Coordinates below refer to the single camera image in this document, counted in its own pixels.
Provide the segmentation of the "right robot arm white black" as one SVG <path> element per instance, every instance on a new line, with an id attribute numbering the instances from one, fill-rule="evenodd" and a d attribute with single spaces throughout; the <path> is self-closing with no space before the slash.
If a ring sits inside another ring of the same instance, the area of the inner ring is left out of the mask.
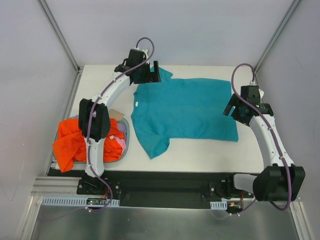
<path id="1" fill-rule="evenodd" d="M 225 192 L 237 197 L 246 190 L 246 184 L 261 202 L 294 201 L 301 189 L 306 172 L 296 166 L 288 155 L 278 134 L 274 112 L 268 103 L 261 102 L 260 89 L 256 85 L 241 87 L 240 94 L 234 93 L 223 114 L 253 131 L 262 155 L 264 170 L 252 180 L 245 181 L 242 174 L 225 184 Z"/>

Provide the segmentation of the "teal t shirt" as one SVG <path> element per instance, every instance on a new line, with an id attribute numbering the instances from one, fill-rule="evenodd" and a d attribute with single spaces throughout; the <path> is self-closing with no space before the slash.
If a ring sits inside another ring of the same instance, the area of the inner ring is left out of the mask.
<path id="1" fill-rule="evenodd" d="M 237 124 L 223 114 L 232 96 L 230 81 L 173 78 L 163 68 L 160 82 L 140 84 L 133 94 L 132 125 L 150 159 L 162 155 L 171 139 L 237 142 Z"/>

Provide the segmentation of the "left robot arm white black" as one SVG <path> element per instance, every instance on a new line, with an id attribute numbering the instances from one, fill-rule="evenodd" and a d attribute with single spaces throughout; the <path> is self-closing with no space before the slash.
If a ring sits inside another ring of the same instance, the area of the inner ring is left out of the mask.
<path id="1" fill-rule="evenodd" d="M 86 145 L 85 173 L 93 177 L 88 188 L 99 195 L 105 191 L 106 183 L 100 179 L 105 171 L 104 144 L 111 130 L 109 108 L 118 96 L 132 84 L 159 83 L 159 63 L 153 62 L 147 49 L 132 48 L 127 58 L 115 67 L 110 82 L 90 99 L 83 98 L 79 103 L 78 127 Z"/>

